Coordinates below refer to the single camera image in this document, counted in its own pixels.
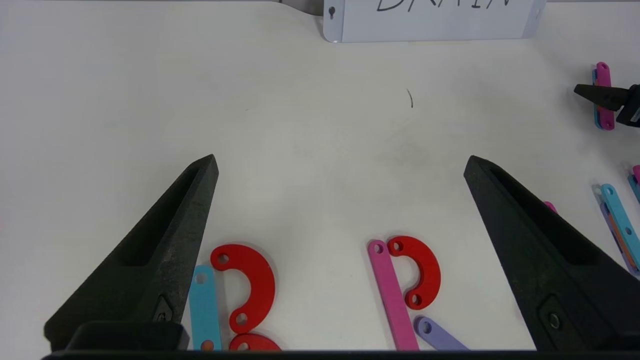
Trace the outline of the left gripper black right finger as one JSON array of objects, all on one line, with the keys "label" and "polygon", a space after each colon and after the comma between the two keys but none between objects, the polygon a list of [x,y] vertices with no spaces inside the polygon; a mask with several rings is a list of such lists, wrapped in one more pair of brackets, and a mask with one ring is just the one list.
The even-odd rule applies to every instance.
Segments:
[{"label": "left gripper black right finger", "polygon": [[638,350],[640,285],[507,171],[463,176],[537,350]]}]

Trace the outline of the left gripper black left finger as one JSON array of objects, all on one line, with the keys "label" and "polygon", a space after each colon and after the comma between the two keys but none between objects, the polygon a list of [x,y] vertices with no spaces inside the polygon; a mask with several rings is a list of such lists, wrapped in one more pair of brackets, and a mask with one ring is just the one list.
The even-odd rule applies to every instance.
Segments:
[{"label": "left gripper black left finger", "polygon": [[44,325],[51,346],[89,335],[177,330],[218,180],[214,155],[192,162]]}]

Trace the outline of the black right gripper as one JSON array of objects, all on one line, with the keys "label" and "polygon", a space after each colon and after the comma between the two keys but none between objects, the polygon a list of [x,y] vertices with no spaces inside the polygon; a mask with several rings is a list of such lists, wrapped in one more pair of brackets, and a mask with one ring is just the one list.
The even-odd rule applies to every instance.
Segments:
[{"label": "black right gripper", "polygon": [[577,84],[573,92],[592,104],[608,111],[617,112],[615,121],[620,125],[640,127],[640,85],[629,89],[611,86]]}]

